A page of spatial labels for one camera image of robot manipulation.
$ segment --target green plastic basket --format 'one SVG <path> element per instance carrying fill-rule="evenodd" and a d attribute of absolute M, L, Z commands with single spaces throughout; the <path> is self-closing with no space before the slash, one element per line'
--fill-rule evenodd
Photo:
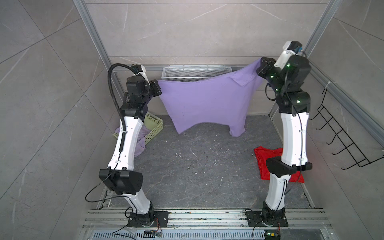
<path fill-rule="evenodd" d="M 145 144 L 147 145 L 163 129 L 163 120 L 147 112 L 144 118 L 144 126 L 150 130 L 145 136 Z M 119 134 L 113 133 L 113 136 L 118 138 Z"/>

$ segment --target black hook rack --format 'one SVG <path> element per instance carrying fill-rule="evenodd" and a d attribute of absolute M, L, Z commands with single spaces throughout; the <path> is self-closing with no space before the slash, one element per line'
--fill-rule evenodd
<path fill-rule="evenodd" d="M 324 96 L 323 96 L 323 100 L 321 101 L 321 105 L 317 108 L 317 112 L 318 112 L 318 113 L 316 114 L 316 116 L 315 116 L 314 118 L 312 118 L 312 119 L 310 119 L 310 120 L 315 119 L 318 115 L 322 116 L 323 119 L 326 121 L 326 123 L 325 123 L 325 125 L 322 126 L 320 129 L 317 129 L 317 128 L 316 128 L 316 130 L 321 130 L 321 129 L 323 129 L 326 125 L 328 125 L 328 126 L 332 129 L 332 131 L 335 133 L 335 136 L 333 137 L 332 141 L 331 141 L 330 143 L 327 143 L 327 142 L 326 142 L 326 144 L 331 145 L 331 144 L 333 143 L 333 141 L 335 140 L 336 137 L 338 137 L 338 139 L 340 140 L 340 142 L 343 144 L 344 148 L 343 148 L 342 150 L 340 150 L 338 153 L 332 153 L 332 155 L 337 155 L 337 154 L 341 153 L 342 151 L 347 150 L 348 153 L 349 153 L 349 154 L 351 155 L 351 157 L 353 158 L 353 160 L 355 161 L 355 164 L 353 164 L 353 165 L 351 165 L 351 166 L 349 166 L 349 167 L 347 167 L 347 168 L 341 168 L 341 169 L 342 169 L 342 170 L 346 170 L 346 169 L 349 169 L 349 168 L 351 168 L 351 167 L 353 167 L 353 166 L 355 166 L 355 165 L 358 165 L 359 167 L 364 167 L 364 166 L 367 166 L 368 164 L 371 164 L 371 163 L 374 163 L 374 162 L 376 162 L 376 161 L 378 161 L 378 160 L 380 160 L 380 159 L 383 159 L 383 158 L 384 158 L 384 155 L 383 155 L 381 158 L 378 158 L 378 159 L 376 159 L 376 160 L 374 160 L 374 161 L 370 161 L 370 160 L 364 155 L 364 153 L 360 150 L 360 148 L 356 145 L 356 143 L 352 140 L 352 138 L 348 135 L 348 133 L 344 130 L 344 128 L 341 127 L 341 125 L 340 125 L 340 124 L 338 123 L 338 121 L 333 117 L 333 115 L 332 115 L 332 114 L 325 108 L 325 106 L 324 106 L 323 103 L 324 103 L 325 95 L 327 94 L 327 89 L 326 89 L 326 88 L 323 90 L 322 94 L 324 94 Z M 331 116 L 331 118 L 330 118 L 329 120 L 326 120 L 325 117 L 323 116 L 323 114 L 321 113 L 323 110 L 327 111 L 328 114 Z M 337 125 L 339 125 L 339 127 L 341 128 L 340 131 L 336 132 L 336 131 L 333 129 L 333 127 L 329 124 L 331 120 L 334 120 L 334 121 L 337 123 Z M 348 146 L 346 146 L 345 143 L 344 143 L 344 142 L 341 140 L 341 138 L 339 137 L 339 134 L 342 133 L 342 132 L 344 132 L 344 133 L 348 136 L 348 138 L 351 140 L 351 142 L 352 142 L 352 143 L 349 144 Z M 364 159 L 363 159 L 363 160 L 361 160 L 361 161 L 357 161 L 357 160 L 354 158 L 354 156 L 352 155 L 352 153 L 351 153 L 351 152 L 349 151 L 349 149 L 348 149 L 348 148 L 351 147 L 352 145 L 355 145 L 356 148 L 360 151 L 360 153 L 364 156 Z"/>

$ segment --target dark marble floor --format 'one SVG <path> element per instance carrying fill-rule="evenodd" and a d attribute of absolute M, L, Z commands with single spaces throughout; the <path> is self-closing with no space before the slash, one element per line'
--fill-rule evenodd
<path fill-rule="evenodd" d="M 240 137 L 232 137 L 228 126 L 213 123 L 198 124 L 178 135 L 169 116 L 159 117 L 164 129 L 134 162 L 155 207 L 262 207 L 269 181 L 260 179 L 253 150 L 282 147 L 268 116 L 248 116 Z M 285 204 L 309 208 L 300 184 L 293 185 Z M 109 206 L 129 205 L 114 198 Z"/>

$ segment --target purple cloth in basket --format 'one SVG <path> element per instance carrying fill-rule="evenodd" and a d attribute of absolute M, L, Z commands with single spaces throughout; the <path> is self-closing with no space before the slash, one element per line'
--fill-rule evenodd
<path fill-rule="evenodd" d="M 120 127 L 116 128 L 115 132 L 117 134 L 120 133 Z M 147 136 L 150 132 L 151 131 L 148 128 L 146 128 L 143 124 L 143 126 L 139 131 L 139 135 L 137 137 L 134 157 L 137 157 L 145 150 L 145 136 Z"/>
<path fill-rule="evenodd" d="M 234 137 L 245 132 L 249 102 L 263 78 L 260 59 L 232 73 L 195 82 L 159 80 L 160 95 L 177 132 L 202 122 L 228 125 Z"/>

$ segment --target red cloth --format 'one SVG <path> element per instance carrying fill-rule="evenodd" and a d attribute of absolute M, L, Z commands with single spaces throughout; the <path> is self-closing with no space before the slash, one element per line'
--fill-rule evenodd
<path fill-rule="evenodd" d="M 270 179 L 269 171 L 266 168 L 266 160 L 270 157 L 281 156 L 282 154 L 283 154 L 282 148 L 272 150 L 272 149 L 266 149 L 263 147 L 258 147 L 255 149 L 255 155 L 256 155 L 257 163 L 259 165 L 260 175 L 263 180 Z M 299 175 L 300 175 L 300 172 L 297 171 L 295 174 L 292 174 L 291 179 L 289 181 L 296 182 Z M 304 182 L 303 175 L 300 175 L 299 182 Z"/>

